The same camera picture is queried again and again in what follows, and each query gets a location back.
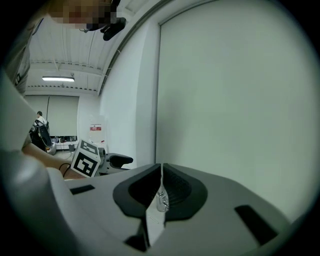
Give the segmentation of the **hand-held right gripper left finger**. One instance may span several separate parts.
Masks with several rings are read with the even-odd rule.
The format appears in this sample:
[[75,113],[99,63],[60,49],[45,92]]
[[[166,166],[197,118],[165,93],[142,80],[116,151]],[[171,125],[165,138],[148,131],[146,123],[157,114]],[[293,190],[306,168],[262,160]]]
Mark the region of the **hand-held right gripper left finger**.
[[51,242],[56,256],[160,256],[160,243],[146,251],[135,248],[142,227],[139,218],[125,215],[114,200],[116,186],[130,178],[160,172],[149,164],[111,175],[64,180],[51,169],[51,190],[55,197],[57,229]]

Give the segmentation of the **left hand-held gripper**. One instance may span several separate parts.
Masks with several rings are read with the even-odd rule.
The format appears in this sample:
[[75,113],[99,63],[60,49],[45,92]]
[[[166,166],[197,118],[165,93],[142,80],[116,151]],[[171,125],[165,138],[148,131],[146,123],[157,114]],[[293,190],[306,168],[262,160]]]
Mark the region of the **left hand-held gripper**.
[[80,139],[74,152],[71,169],[85,178],[93,178],[110,173],[111,167],[122,168],[123,165],[132,162],[132,157],[121,154],[110,154],[108,157],[101,144]]

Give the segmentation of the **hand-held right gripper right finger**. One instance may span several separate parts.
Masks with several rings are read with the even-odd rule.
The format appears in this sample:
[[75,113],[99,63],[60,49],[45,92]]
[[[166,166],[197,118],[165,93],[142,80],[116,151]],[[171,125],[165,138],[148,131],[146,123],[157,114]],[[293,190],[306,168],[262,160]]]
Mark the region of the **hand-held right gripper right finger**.
[[169,210],[153,256],[266,255],[290,223],[272,204],[222,176],[164,164]]

